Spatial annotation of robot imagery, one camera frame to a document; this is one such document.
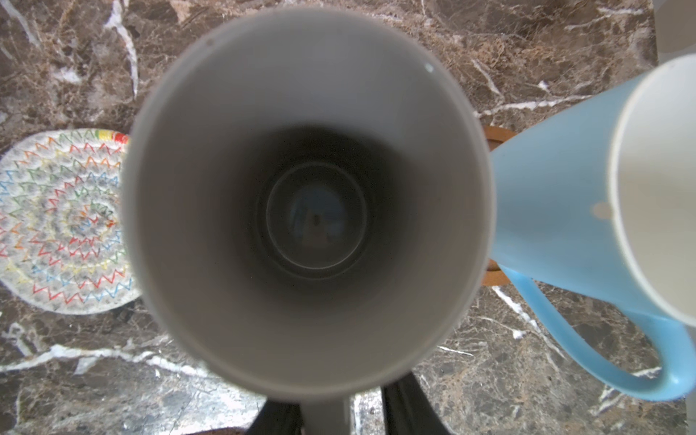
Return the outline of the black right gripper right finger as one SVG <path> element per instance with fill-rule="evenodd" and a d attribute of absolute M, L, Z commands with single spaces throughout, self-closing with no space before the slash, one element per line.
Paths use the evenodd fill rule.
<path fill-rule="evenodd" d="M 382 386 L 387 435 L 450 435 L 413 373 Z"/>

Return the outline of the grey mug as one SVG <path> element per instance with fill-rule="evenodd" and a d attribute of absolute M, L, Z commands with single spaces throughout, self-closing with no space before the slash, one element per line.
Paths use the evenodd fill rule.
<path fill-rule="evenodd" d="M 379 21 L 266 10 L 192 45 L 138 113 L 124 243 L 175 341 L 232 384 L 350 431 L 478 292 L 489 147 L 460 85 Z"/>

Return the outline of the brown wooden coaster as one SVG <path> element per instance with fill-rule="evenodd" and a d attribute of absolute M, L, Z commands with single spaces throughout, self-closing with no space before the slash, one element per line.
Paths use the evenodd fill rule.
<path fill-rule="evenodd" d="M 516 135 L 512 130 L 494 126 L 485 126 L 484 133 L 491 152 Z M 492 259 L 489 259 L 482 284 L 483 286 L 507 286 L 510 284 L 510 280 L 501 271 L 500 266 Z"/>

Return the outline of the light blue mug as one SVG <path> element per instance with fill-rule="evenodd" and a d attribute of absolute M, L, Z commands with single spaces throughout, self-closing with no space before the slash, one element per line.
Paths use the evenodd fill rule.
<path fill-rule="evenodd" d="M 560 112 L 491 154 L 492 259 L 565 351 L 647 401 L 695 386 L 695 58 L 687 54 Z M 595 351 L 540 283 L 605 301 L 650 339 L 652 379 Z"/>

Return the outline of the multicolour woven coaster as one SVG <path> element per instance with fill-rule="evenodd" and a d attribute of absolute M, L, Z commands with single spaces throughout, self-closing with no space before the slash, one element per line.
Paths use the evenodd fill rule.
<path fill-rule="evenodd" d="M 128 135 L 53 130 L 1 159 L 1 282 L 25 302 L 90 315 L 141 295 L 120 222 Z"/>

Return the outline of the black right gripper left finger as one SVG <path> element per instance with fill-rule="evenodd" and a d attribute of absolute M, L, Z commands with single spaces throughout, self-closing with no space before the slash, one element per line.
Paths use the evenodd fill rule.
<path fill-rule="evenodd" d="M 246 435 L 301 435 L 303 418 L 296 403 L 266 400 Z"/>

